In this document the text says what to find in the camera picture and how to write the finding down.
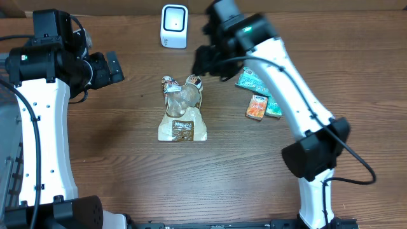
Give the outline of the teal tissue pack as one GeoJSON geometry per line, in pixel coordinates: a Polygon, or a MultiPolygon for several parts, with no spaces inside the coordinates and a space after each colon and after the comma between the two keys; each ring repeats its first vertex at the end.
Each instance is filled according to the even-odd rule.
{"type": "Polygon", "coordinates": [[[236,86],[251,90],[266,97],[271,97],[271,93],[263,81],[248,67],[244,67],[236,86]]]}

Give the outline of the small teal white box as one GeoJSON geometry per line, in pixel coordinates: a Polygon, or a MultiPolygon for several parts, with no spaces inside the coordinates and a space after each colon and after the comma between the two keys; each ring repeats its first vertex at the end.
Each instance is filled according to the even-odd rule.
{"type": "Polygon", "coordinates": [[[282,110],[272,96],[268,97],[265,114],[275,118],[280,118],[282,116],[282,110]]]}

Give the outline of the brown white snack bag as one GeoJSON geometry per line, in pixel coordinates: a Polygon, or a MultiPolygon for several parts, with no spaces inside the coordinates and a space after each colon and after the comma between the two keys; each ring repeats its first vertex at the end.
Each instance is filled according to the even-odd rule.
{"type": "Polygon", "coordinates": [[[207,127],[200,108],[202,105],[202,80],[190,75],[180,85],[170,77],[162,78],[166,111],[158,127],[159,141],[205,141],[207,127]]]}

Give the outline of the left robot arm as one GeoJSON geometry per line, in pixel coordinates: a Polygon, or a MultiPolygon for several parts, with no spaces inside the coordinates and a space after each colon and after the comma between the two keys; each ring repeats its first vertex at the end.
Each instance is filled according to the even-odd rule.
{"type": "Polygon", "coordinates": [[[7,228],[130,228],[124,214],[103,209],[99,197],[79,197],[69,158],[67,109],[79,94],[124,80],[114,52],[90,53],[78,19],[49,9],[32,15],[29,44],[5,60],[22,119],[23,175],[20,204],[7,209],[7,228]]]}

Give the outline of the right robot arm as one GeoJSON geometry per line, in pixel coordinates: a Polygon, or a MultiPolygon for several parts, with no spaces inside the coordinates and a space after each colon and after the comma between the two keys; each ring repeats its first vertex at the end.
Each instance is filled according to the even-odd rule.
{"type": "Polygon", "coordinates": [[[192,73],[227,81],[248,67],[258,75],[295,139],[282,157],[299,181],[300,220],[308,228],[334,227],[328,184],[350,132],[347,120],[336,119],[315,97],[265,15],[245,17],[229,0],[214,1],[205,13],[209,21],[202,30],[210,44],[196,50],[192,73]]]}

